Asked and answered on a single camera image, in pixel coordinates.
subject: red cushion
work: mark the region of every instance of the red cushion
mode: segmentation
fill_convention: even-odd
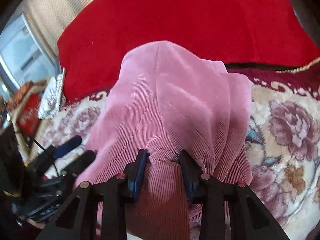
[[[159,40],[225,63],[302,66],[320,54],[289,0],[94,0],[58,41],[67,99],[111,88],[124,55]]]

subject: pink cloth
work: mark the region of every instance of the pink cloth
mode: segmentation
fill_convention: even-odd
[[[189,205],[178,163],[185,149],[221,181],[252,180],[244,149],[251,86],[222,62],[202,60],[168,41],[131,50],[91,130],[97,157],[77,179],[108,180],[150,152],[140,200],[126,208],[128,231],[142,239],[189,239],[201,205]]]

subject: white cloth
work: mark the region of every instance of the white cloth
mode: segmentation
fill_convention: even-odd
[[[41,98],[39,119],[52,119],[59,112],[60,107],[65,105],[66,97],[62,93],[65,73],[66,70],[63,68],[62,74],[50,79]]]
[[[24,13],[29,27],[52,60],[65,28],[93,0],[23,0],[17,13]]]

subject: floral carpet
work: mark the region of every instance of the floral carpet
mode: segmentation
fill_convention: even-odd
[[[317,68],[320,64],[296,74],[230,70],[243,73],[252,81],[251,121],[245,141],[253,174],[250,187],[290,240],[311,239],[310,233],[320,220]],[[38,140],[45,147],[82,136],[80,147],[56,161],[59,170],[83,152],[106,98],[107,93],[102,91],[66,106],[38,132]],[[47,172],[48,177],[55,175],[54,169]],[[198,238],[199,228],[200,225],[192,225],[192,239]]]

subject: gold trim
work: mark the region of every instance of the gold trim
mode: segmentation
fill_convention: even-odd
[[[298,72],[302,72],[302,71],[305,71],[305,70],[308,70],[311,66],[313,66],[314,64],[317,64],[320,62],[320,57],[317,57],[316,59],[314,59],[313,61],[311,61],[309,64],[303,66],[303,67],[299,67],[299,68],[296,68],[296,69],[293,69],[293,70],[279,70],[279,71],[276,71],[277,73],[298,73]]]
[[[10,194],[9,192],[6,192],[4,190],[3,190],[3,192],[4,192],[4,194],[6,194],[9,197],[20,197],[21,196],[20,193],[12,193],[12,194]]]

